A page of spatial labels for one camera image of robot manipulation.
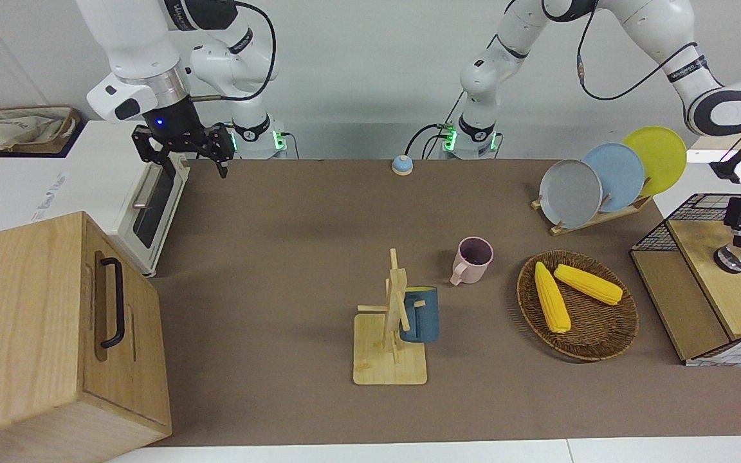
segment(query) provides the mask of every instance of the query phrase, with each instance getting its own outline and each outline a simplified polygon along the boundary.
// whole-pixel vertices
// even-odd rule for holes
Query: blue mug
[[[405,312],[409,331],[399,328],[399,337],[409,343],[432,343],[439,339],[439,299],[435,286],[412,286],[405,290]]]

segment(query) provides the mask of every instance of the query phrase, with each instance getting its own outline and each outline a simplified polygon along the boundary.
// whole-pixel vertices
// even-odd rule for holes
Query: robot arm
[[[265,110],[262,90],[276,79],[276,33],[267,14],[273,47],[260,41],[235,3],[209,0],[165,0],[171,30],[204,30],[211,41],[194,47],[190,67],[226,100],[235,147],[242,158],[267,159],[284,149],[279,123]]]
[[[692,132],[715,137],[741,134],[741,82],[723,87],[709,70],[693,41],[694,15],[688,0],[514,0],[492,47],[462,69],[462,88],[468,97],[458,123],[467,135],[456,143],[461,158],[482,154],[496,122],[498,87],[518,71],[546,24],[567,23],[594,9],[614,13],[627,35],[662,65],[682,99],[683,120]],[[581,62],[579,67],[584,84]]]
[[[547,23],[567,23],[589,14],[593,19],[599,9],[612,12],[627,35],[661,65],[682,99],[683,120],[691,132],[714,137],[741,134],[741,82],[724,87],[709,70],[693,41],[694,15],[688,0],[512,0],[493,46],[462,69],[467,99],[456,124],[453,154],[478,158],[488,150],[500,105],[498,87],[518,71]],[[579,56],[577,68],[585,88]],[[741,248],[741,199],[732,200],[724,223],[735,235],[733,245]],[[721,264],[727,260],[718,258]]]
[[[267,112],[261,100],[255,100],[268,81],[262,77],[262,87],[249,94],[250,87],[239,87],[236,95],[230,81],[241,73],[233,64],[247,62],[250,73],[260,71],[264,51],[254,45],[253,32],[238,17],[237,3],[207,0],[77,0],[85,23],[96,41],[105,49],[111,64],[111,74],[87,94],[93,109],[112,122],[127,120],[141,114],[147,126],[136,126],[133,141],[142,160],[165,167],[169,175],[174,171],[170,152],[196,152],[217,164],[220,176],[227,174],[227,161],[233,159],[235,145],[226,124],[216,123],[205,128],[190,97],[186,68],[179,52],[167,38],[169,26],[179,30],[208,30],[214,38],[211,48],[204,50],[204,60],[198,67],[206,81],[232,100],[232,108],[244,108],[249,117]],[[268,70],[273,74],[274,53],[268,55]],[[221,58],[216,61],[209,58]],[[221,66],[208,64],[223,61]],[[247,77],[242,82],[249,82]]]

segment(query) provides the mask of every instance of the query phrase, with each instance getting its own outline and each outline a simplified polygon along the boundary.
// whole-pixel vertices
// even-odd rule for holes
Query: yellow plate
[[[685,171],[688,149],[685,141],[671,129],[655,125],[636,129],[623,143],[639,155],[645,176],[650,177],[642,188],[643,196],[662,193],[672,187]]]

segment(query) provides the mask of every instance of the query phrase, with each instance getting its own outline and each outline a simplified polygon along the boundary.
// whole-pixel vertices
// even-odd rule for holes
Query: mug
[[[432,343],[439,339],[439,300],[435,286],[412,286],[405,290],[409,331],[399,326],[399,337],[409,343]]]
[[[493,260],[491,243],[480,237],[467,237],[459,241],[456,247],[456,259],[453,260],[453,275],[450,283],[457,286],[461,282],[473,284],[485,275],[488,264]]]

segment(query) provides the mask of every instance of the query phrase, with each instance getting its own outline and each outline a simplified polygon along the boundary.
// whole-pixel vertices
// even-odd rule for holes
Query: mug handle
[[[465,269],[467,269],[467,266],[465,266],[464,262],[461,262],[453,268],[453,275],[450,276],[450,284],[453,286],[457,286],[462,282],[462,273],[464,273]]]

